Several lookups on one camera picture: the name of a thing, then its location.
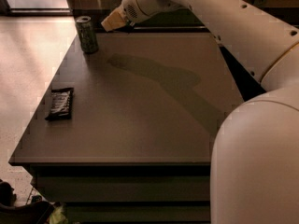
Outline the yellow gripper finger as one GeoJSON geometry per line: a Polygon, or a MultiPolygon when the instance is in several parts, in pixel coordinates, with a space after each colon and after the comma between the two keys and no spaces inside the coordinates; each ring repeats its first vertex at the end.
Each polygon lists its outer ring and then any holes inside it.
{"type": "Polygon", "coordinates": [[[130,23],[123,7],[116,7],[104,20],[101,22],[103,28],[107,31],[113,31],[125,27],[130,23]]]}

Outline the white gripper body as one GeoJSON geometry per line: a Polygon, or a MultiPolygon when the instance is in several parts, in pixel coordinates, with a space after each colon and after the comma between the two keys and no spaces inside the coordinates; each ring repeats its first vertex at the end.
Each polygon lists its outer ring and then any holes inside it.
{"type": "Polygon", "coordinates": [[[140,23],[149,18],[139,7],[137,0],[122,0],[121,5],[129,21],[140,23]]]}

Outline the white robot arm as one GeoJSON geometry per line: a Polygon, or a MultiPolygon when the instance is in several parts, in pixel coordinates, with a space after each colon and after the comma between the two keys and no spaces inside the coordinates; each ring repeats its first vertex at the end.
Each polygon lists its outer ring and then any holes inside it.
{"type": "Polygon", "coordinates": [[[190,10],[265,92],[235,109],[211,158],[211,224],[299,224],[299,33],[242,0],[122,0],[111,31],[190,10]]]}

